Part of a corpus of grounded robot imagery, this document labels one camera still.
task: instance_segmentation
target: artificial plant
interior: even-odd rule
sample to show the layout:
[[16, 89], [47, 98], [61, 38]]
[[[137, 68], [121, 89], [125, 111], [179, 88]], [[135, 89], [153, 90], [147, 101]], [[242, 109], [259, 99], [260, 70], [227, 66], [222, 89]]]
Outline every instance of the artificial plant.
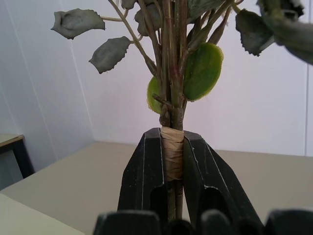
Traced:
[[[105, 21], [123, 22], [130, 32], [127, 37], [108, 39], [93, 54], [90, 62], [99, 73], [109, 71], [121, 61], [134, 44], [152, 74], [147, 89], [149, 107], [160, 114], [162, 147], [168, 180], [169, 219], [182, 213], [182, 143], [183, 118], [188, 101], [208, 94], [216, 84], [222, 68], [223, 53], [217, 46], [233, 9], [236, 29], [248, 53], [259, 56], [273, 43], [284, 46], [291, 54], [313, 64], [313, 26], [301, 23], [303, 6], [299, 0], [258, 0], [260, 15], [240, 9], [243, 0], [108, 0], [119, 18], [99, 16], [92, 10], [75, 9], [55, 12], [52, 30], [68, 39], [91, 29], [105, 30]], [[138, 33], [126, 17], [139, 4], [135, 15]], [[213, 25], [222, 21], [212, 31]], [[193, 28], [187, 32], [187, 25]], [[149, 37], [154, 60], [140, 44]]]

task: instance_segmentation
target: desk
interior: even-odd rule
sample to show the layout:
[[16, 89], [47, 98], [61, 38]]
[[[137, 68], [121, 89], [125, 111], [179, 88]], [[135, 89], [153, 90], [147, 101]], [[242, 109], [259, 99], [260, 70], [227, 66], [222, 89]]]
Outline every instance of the desk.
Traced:
[[[98, 214], [117, 208], [134, 145], [95, 142], [11, 185], [4, 195], [88, 235]], [[262, 221], [273, 209], [313, 207], [313, 158], [218, 151]], [[183, 217], [188, 218], [186, 205]]]
[[19, 165], [23, 178], [34, 173], [27, 150], [24, 145], [23, 135], [0, 134], [0, 154], [12, 150]]

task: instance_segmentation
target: serrated leaf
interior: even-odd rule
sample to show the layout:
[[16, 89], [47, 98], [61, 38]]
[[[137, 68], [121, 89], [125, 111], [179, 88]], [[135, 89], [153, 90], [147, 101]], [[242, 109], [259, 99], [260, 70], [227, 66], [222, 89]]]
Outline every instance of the serrated leaf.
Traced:
[[131, 41], [127, 37], [108, 39], [93, 54], [89, 60], [99, 73], [109, 71], [120, 62], [127, 52]]
[[[160, 12], [158, 11], [158, 8], [155, 4], [150, 4], [147, 6], [147, 10], [149, 12], [149, 15], [151, 17], [154, 30], [157, 31], [159, 28], [161, 28], [162, 20], [160, 16]], [[142, 11], [139, 10], [135, 15], [135, 21], [138, 22], [138, 33], [140, 33], [142, 36], [147, 37], [148, 32], [146, 30], [146, 24], [143, 18]]]
[[74, 37], [91, 29], [105, 30], [105, 23], [93, 10], [81, 10], [79, 8], [68, 12], [54, 12], [55, 22], [51, 30], [54, 30], [66, 37]]
[[272, 30], [275, 42], [296, 57], [313, 65], [313, 24], [290, 18], [293, 9], [282, 8], [279, 0], [259, 0], [262, 18]]
[[212, 44], [203, 43], [187, 60], [183, 94], [189, 101], [206, 96], [217, 83], [224, 56], [222, 50]]
[[225, 0], [188, 0], [188, 24], [205, 12], [222, 5]]
[[[154, 0], [144, 0], [146, 5], [153, 3], [153, 1]], [[122, 0], [122, 7], [127, 10], [133, 9], [136, 2], [138, 2], [138, 0]]]
[[157, 78], [154, 77], [154, 76], [152, 77], [151, 81], [148, 84], [148, 88], [147, 88], [147, 103], [148, 103], [149, 109], [151, 109], [152, 111], [156, 112], [157, 114], [160, 114], [161, 113], [161, 104], [160, 104], [160, 102], [156, 101], [152, 97], [153, 94], [159, 95]]
[[240, 32], [241, 43], [250, 54], [260, 53], [274, 43], [273, 32], [254, 12], [241, 10], [236, 15], [236, 30]]

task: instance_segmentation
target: green leaf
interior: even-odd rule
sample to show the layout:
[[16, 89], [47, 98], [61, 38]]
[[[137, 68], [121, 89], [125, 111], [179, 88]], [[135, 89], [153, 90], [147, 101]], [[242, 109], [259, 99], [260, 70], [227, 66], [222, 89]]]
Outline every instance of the green leaf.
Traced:
[[54, 12], [55, 22], [51, 30], [54, 30], [66, 37], [74, 37], [91, 29], [105, 30], [105, 23], [93, 10], [74, 9], [68, 12]]
[[258, 4], [265, 24], [274, 34], [275, 42], [313, 65], [313, 24], [298, 21], [298, 12], [293, 8], [283, 8], [288, 5], [281, 5], [280, 0], [259, 0]]
[[127, 52], [131, 41], [127, 37], [108, 39], [93, 54], [89, 60], [99, 73], [109, 71], [120, 62]]
[[[160, 12], [158, 11], [158, 8], [155, 4], [150, 4], [147, 6], [147, 10], [149, 12], [149, 15], [151, 17], [154, 30], [157, 31], [159, 28], [161, 28], [162, 19]], [[148, 32], [146, 29], [146, 24], [143, 18], [142, 11], [139, 10], [135, 15], [135, 21], [138, 22], [138, 33], [140, 33], [142, 36], [147, 37]]]
[[149, 109], [151, 109], [152, 111], [156, 112], [157, 114], [160, 114], [161, 113], [161, 103], [156, 101], [152, 97], [153, 94], [159, 95], [157, 78], [155, 76], [152, 77], [151, 81], [148, 84], [148, 88], [147, 88], [147, 103], [148, 103]]
[[274, 43], [273, 32], [254, 12], [241, 10], [236, 15], [236, 29], [240, 32], [241, 43], [250, 54], [260, 53]]
[[212, 44], [203, 43], [187, 60], [183, 94], [189, 101], [201, 99], [207, 95], [220, 77], [222, 50]]
[[[133, 9], [135, 2], [137, 2], [137, 1], [138, 0], [122, 0], [122, 7], [124, 9], [128, 9], [128, 10]], [[146, 5], [153, 3], [153, 1], [154, 0], [144, 0]]]
[[188, 0], [188, 19], [187, 22], [193, 23], [196, 18], [205, 12], [222, 5], [225, 0]]

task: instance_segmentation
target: gray felt leaf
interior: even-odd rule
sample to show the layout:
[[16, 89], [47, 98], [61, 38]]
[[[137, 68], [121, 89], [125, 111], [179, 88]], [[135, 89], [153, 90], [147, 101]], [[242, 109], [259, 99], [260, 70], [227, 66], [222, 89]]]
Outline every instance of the gray felt leaf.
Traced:
[[91, 29], [105, 30], [105, 23], [93, 10], [74, 9], [68, 12], [54, 12], [55, 22], [51, 30], [54, 30], [66, 37], [74, 37]]
[[[138, 0], [122, 0], [122, 7], [124, 9], [130, 10], [134, 8], [135, 2]], [[146, 5], [153, 3], [154, 0], [144, 0]]]
[[131, 41], [127, 37], [108, 39], [93, 54], [89, 60], [99, 73], [109, 71], [120, 62], [127, 52]]
[[189, 24], [192, 23], [205, 12], [219, 7], [224, 2], [225, 0], [188, 0], [189, 12], [187, 22]]
[[286, 11], [294, 10], [284, 9], [280, 3], [280, 0], [258, 0], [265, 24], [272, 30], [278, 45], [313, 65], [313, 24], [290, 19]]
[[241, 10], [236, 15], [236, 30], [240, 32], [243, 47], [250, 54], [259, 56], [274, 43], [273, 32], [263, 22], [262, 17], [254, 12]]
[[[160, 16], [160, 12], [157, 9], [157, 6], [155, 4], [150, 4], [147, 6], [147, 10], [149, 12], [149, 15], [151, 17], [154, 30], [157, 31], [159, 28], [161, 28], [162, 20]], [[142, 11], [139, 10], [135, 15], [135, 21], [138, 22], [138, 33], [140, 33], [142, 36], [147, 37], [148, 32], [146, 30], [146, 24], [143, 18]]]

